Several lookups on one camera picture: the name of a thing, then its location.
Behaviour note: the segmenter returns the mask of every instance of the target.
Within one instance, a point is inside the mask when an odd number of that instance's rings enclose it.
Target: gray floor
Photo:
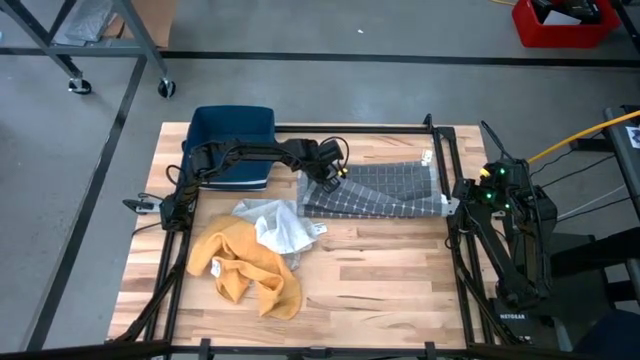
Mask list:
[[[48,6],[36,3],[47,21]],[[0,45],[31,46],[0,14]],[[510,7],[472,0],[218,0],[181,2],[171,48],[455,56],[634,58],[620,29],[593,50],[523,48]],[[95,94],[65,91],[44,57],[0,57],[0,351],[17,350],[41,301],[82,193],[124,93],[133,59],[80,59]],[[640,98],[638,72],[531,67],[170,60],[178,92],[155,91],[147,66],[47,346],[100,343],[115,304],[135,216],[121,200],[144,188],[160,124],[189,121],[201,105],[275,109],[280,122],[438,124],[485,120],[528,157],[601,121],[601,110]],[[497,152],[485,143],[492,158]],[[595,159],[575,154],[545,183]],[[560,213],[622,184],[613,162],[549,189]],[[626,196],[619,192],[612,196]],[[628,202],[563,222],[559,231],[605,236],[636,226]]]

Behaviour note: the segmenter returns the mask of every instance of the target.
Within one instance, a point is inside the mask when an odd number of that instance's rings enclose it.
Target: red box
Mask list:
[[[518,0],[513,8],[513,21],[520,41],[526,47],[592,48],[620,25],[620,19],[609,0],[594,0],[600,9],[602,23],[597,25],[542,25],[531,0]]]

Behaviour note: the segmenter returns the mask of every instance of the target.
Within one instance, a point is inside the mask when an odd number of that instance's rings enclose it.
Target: yellow cable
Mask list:
[[[617,117],[617,118],[615,118],[613,120],[609,120],[607,122],[603,122],[602,124],[598,124],[596,126],[588,128],[587,130],[583,130],[583,131],[581,131],[581,132],[579,132],[579,133],[577,133],[575,135],[569,136],[568,138],[560,141],[559,143],[557,143],[557,144],[553,145],[552,147],[548,148],[547,150],[545,150],[545,151],[541,152],[540,154],[538,154],[538,155],[532,157],[531,159],[529,159],[529,164],[531,164],[532,162],[534,162],[534,161],[536,161],[536,160],[538,160],[538,159],[540,159],[540,158],[542,158],[544,156],[549,155],[553,151],[558,150],[559,148],[567,145],[568,143],[572,142],[573,140],[576,140],[576,139],[581,138],[583,136],[589,135],[589,134],[591,134],[593,132],[596,132],[596,131],[598,131],[600,129],[604,129],[607,126],[612,126],[612,125],[621,123],[623,121],[629,120],[629,119],[634,118],[634,117],[639,116],[639,115],[640,115],[640,111],[634,111],[634,112],[629,113],[627,115],[623,115],[623,116]]]
[[[502,1],[502,0],[489,0],[489,1],[494,2],[496,4],[516,6],[515,3],[510,3],[508,1]]]

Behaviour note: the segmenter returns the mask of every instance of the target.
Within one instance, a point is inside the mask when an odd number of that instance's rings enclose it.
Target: butcher block tabletop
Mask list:
[[[145,191],[157,196],[173,192],[165,168],[180,164],[181,143],[188,123],[164,123]],[[465,177],[476,178],[486,163],[477,126],[455,126]],[[278,141],[328,136],[344,137],[350,146],[349,164],[419,161],[433,149],[432,137],[422,134],[276,134]],[[448,144],[443,142],[449,179],[454,176]],[[296,198],[296,174],[274,164],[264,192],[201,191],[191,246],[217,216],[230,214],[244,198]],[[136,227],[159,222],[157,214],[140,216]],[[445,247],[444,218],[314,219],[328,232],[302,254],[294,271],[302,286],[302,308],[291,320],[258,316],[252,287],[239,304],[223,299],[213,275],[185,274],[173,344],[212,346],[424,348],[433,341],[440,349],[465,348],[450,250]],[[124,332],[151,298],[165,232],[156,226],[135,235],[109,328],[109,338]],[[173,257],[180,236],[176,237]],[[497,280],[479,246],[480,266],[487,289]],[[156,338],[164,332],[168,298],[160,309]],[[477,307],[471,306],[474,332],[480,335]]]

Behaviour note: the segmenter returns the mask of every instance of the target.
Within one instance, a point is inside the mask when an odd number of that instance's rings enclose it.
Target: yellow towel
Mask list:
[[[260,316],[291,319],[300,310],[298,280],[282,256],[258,244],[253,224],[235,216],[217,218],[196,240],[187,271],[200,276],[211,259],[220,264],[216,288],[224,298],[237,304],[254,280]]]

